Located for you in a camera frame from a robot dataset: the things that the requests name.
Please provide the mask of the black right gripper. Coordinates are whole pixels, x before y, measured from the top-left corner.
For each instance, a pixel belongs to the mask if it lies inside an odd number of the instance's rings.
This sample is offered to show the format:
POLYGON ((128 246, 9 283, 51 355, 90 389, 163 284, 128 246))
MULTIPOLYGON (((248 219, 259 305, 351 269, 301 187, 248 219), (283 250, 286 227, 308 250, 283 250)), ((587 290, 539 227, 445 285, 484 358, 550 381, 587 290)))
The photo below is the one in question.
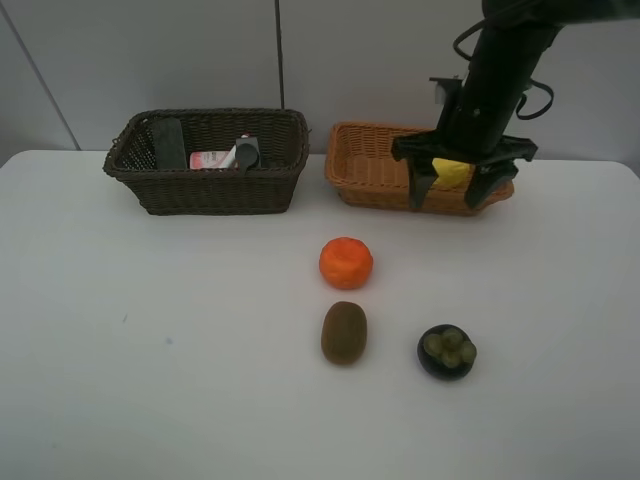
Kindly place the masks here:
POLYGON ((391 154, 407 160, 409 207, 420 210, 429 189, 438 179, 433 158, 479 166, 465 193, 465 203, 477 209, 502 185, 518 174, 514 159, 531 161, 537 145, 528 138, 506 135, 507 123, 490 127, 480 123, 470 129, 436 128, 393 138, 391 154))

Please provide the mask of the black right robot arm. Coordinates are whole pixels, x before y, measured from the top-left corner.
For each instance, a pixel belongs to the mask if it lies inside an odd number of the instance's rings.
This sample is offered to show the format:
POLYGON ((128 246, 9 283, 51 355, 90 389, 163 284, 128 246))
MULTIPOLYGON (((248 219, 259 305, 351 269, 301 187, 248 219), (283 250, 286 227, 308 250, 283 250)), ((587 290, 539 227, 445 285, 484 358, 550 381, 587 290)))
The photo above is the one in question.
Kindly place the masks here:
POLYGON ((571 24, 636 19, 636 1, 485 1, 483 19, 460 34, 453 47, 468 62, 463 79, 435 78, 444 96, 443 109, 432 131, 394 139, 391 153, 405 161, 409 205, 422 207, 438 178, 436 158, 473 166, 464 195, 472 210, 518 173, 517 159, 530 161, 537 152, 529 139, 505 135, 512 117, 523 119, 522 106, 530 87, 545 92, 548 85, 532 74, 561 29, 571 24), (470 35, 479 36, 472 54, 460 49, 470 35))

